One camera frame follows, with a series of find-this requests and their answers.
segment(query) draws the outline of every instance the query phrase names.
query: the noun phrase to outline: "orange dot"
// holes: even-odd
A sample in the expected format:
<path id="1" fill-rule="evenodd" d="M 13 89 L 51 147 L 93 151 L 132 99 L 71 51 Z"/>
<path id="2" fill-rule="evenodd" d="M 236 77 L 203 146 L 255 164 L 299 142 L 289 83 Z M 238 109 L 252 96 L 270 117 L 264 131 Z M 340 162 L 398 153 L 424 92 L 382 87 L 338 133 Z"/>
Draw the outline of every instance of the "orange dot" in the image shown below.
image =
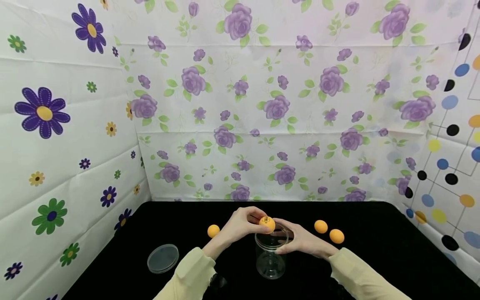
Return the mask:
<path id="1" fill-rule="evenodd" d="M 417 221 L 420 223 L 420 224 L 425 224 L 427 223 L 427 217 L 425 216 L 425 214 L 419 210 L 417 210 L 415 212 L 415 217 L 417 218 Z"/>
<path id="2" fill-rule="evenodd" d="M 478 128 L 478 127 L 480 127 L 480 115 L 472 116 L 472 117 L 468 120 L 468 124 L 470 125 L 470 127 L 473 127 L 473 128 Z"/>
<path id="3" fill-rule="evenodd" d="M 472 207 L 475 205 L 475 200 L 472 196 L 463 194 L 460 196 L 460 203 L 465 207 Z"/>

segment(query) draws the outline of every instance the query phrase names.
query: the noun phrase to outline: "ping pong ball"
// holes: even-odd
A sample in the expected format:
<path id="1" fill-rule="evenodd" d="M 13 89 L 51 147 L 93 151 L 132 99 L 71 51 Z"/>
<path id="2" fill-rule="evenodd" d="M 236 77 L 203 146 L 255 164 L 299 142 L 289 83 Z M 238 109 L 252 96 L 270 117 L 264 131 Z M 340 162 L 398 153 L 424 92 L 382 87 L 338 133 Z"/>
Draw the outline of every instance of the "ping pong ball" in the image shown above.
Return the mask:
<path id="1" fill-rule="evenodd" d="M 261 218 L 258 224 L 267 226 L 270 229 L 269 233 L 272 233 L 275 230 L 275 221 L 269 216 Z"/>
<path id="2" fill-rule="evenodd" d="M 207 230 L 208 236 L 211 237 L 212 239 L 219 232 L 220 232 L 220 227 L 218 227 L 217 225 L 210 225 Z"/>
<path id="3" fill-rule="evenodd" d="M 316 221 L 314 227 L 318 233 L 326 233 L 328 230 L 327 223 L 325 223 L 325 221 L 322 221 L 322 220 Z"/>
<path id="4" fill-rule="evenodd" d="M 335 244 L 341 244 L 345 240 L 345 236 L 343 235 L 343 232 L 341 232 L 340 230 L 332 229 L 332 231 L 330 231 L 330 239 Z"/>

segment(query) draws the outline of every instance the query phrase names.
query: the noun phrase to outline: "purple daisy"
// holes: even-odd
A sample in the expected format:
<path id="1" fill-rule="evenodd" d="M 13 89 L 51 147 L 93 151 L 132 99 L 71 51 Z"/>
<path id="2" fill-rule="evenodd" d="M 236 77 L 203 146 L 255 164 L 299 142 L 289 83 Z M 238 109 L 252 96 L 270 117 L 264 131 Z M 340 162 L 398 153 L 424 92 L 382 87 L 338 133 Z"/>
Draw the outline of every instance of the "purple daisy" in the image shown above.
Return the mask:
<path id="1" fill-rule="evenodd" d="M 28 87 L 22 89 L 22 94 L 28 103 L 15 103 L 15 111 L 28 116 L 22 122 L 23 129 L 33 131 L 40 127 L 40 136 L 44 139 L 52 136 L 52 129 L 58 135 L 63 133 L 60 123 L 70 122 L 70 115 L 60 112 L 65 108 L 65 100 L 57 98 L 52 101 L 52 92 L 46 87 L 38 89 L 38 96 Z"/>
<path id="2" fill-rule="evenodd" d="M 84 7 L 83 4 L 78 4 L 78 10 L 80 14 L 76 12 L 72 13 L 73 21 L 80 26 L 75 30 L 75 34 L 77 38 L 82 41 L 88 39 L 87 45 L 88 49 L 92 52 L 95 52 L 98 49 L 100 54 L 103 54 L 103 46 L 107 45 L 107 41 L 101 35 L 103 33 L 103 26 L 100 23 L 96 22 L 96 15 L 92 9 L 87 9 Z"/>

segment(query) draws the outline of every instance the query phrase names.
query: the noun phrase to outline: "black tablecloth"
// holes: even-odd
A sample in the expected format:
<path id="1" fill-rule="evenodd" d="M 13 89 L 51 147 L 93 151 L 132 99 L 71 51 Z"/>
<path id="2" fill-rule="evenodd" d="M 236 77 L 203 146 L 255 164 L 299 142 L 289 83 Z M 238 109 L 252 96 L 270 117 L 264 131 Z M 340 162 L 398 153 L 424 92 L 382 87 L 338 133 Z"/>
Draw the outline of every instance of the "black tablecloth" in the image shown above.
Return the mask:
<path id="1" fill-rule="evenodd" d="M 151 300 L 170 280 L 174 269 L 152 274 L 148 255 L 162 244 L 174 244 L 180 259 L 210 238 L 211 224 L 222 227 L 240 206 L 255 205 L 269 216 L 301 224 L 318 237 L 313 225 L 324 220 L 340 229 L 347 247 L 412 299 L 480 299 L 480 288 L 423 236 L 394 206 L 383 202 L 148 202 L 81 275 L 63 300 Z M 217 259 L 216 271 L 228 284 L 224 299 L 335 299 L 331 267 L 304 253 L 287 256 L 285 274 L 262 278 L 256 268 L 255 240 L 249 235 Z"/>

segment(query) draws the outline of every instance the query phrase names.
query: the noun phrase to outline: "yellow dot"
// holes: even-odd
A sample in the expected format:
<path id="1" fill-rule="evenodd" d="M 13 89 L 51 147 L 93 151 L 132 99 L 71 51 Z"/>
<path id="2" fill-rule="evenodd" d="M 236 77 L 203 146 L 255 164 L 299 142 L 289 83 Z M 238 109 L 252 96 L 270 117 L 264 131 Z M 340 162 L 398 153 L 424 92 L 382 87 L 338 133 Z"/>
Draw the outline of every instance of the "yellow dot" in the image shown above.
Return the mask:
<path id="1" fill-rule="evenodd" d="M 43 121 L 50 121 L 53 118 L 53 112 L 48 107 L 45 107 L 45 106 L 39 106 L 36 109 L 36 114 Z"/>
<path id="2" fill-rule="evenodd" d="M 415 212 L 415 218 L 417 219 L 417 221 L 420 223 L 420 224 L 425 224 L 427 223 L 427 217 L 425 216 L 425 214 L 419 210 L 417 210 Z"/>
<path id="3" fill-rule="evenodd" d="M 468 120 L 468 124 L 470 125 L 470 127 L 473 127 L 473 128 L 478 128 L 478 127 L 480 127 L 480 115 L 472 116 L 472 117 Z"/>
<path id="4" fill-rule="evenodd" d="M 475 205 L 475 200 L 472 196 L 463 194 L 460 196 L 460 203 L 465 207 L 473 207 Z"/>
<path id="5" fill-rule="evenodd" d="M 432 217 L 440 224 L 443 224 L 447 221 L 447 215 L 440 209 L 432 210 Z"/>
<path id="6" fill-rule="evenodd" d="M 428 150 L 432 152 L 437 152 L 440 150 L 440 141 L 439 140 L 430 140 L 428 142 Z"/>

